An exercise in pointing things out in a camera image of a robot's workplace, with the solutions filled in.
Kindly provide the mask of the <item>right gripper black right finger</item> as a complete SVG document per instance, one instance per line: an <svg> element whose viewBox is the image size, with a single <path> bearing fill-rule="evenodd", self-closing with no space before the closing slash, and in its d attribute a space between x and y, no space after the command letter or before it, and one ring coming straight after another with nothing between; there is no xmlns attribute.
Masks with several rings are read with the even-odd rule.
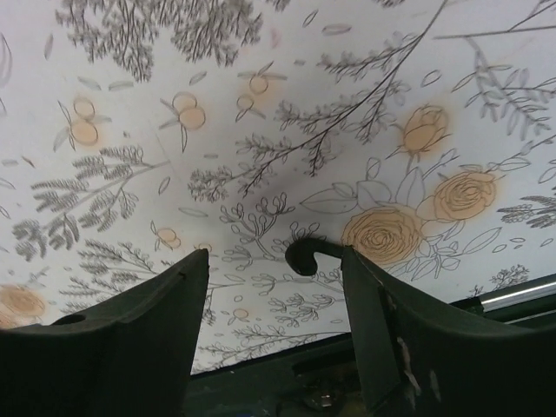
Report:
<svg viewBox="0 0 556 417"><path fill-rule="evenodd" d="M352 248L341 270L370 414L554 415L553 306L485 317L392 277Z"/></svg>

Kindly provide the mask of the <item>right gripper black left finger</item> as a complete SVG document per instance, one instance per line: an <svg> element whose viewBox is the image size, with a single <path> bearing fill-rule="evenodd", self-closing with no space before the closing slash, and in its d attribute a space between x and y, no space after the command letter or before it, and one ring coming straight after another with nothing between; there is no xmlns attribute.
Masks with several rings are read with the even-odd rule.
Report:
<svg viewBox="0 0 556 417"><path fill-rule="evenodd" d="M209 283L197 249L49 326L1 333L3 416L179 416Z"/></svg>

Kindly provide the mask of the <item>black wireless earbud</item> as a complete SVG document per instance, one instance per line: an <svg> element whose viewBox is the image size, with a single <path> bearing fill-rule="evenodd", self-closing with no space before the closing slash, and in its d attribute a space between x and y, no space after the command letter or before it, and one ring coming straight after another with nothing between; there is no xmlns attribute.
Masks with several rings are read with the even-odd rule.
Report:
<svg viewBox="0 0 556 417"><path fill-rule="evenodd" d="M342 258L342 245L313 237L304 237L292 242L286 249L285 260L298 275L312 276L318 271L316 254L337 259Z"/></svg>

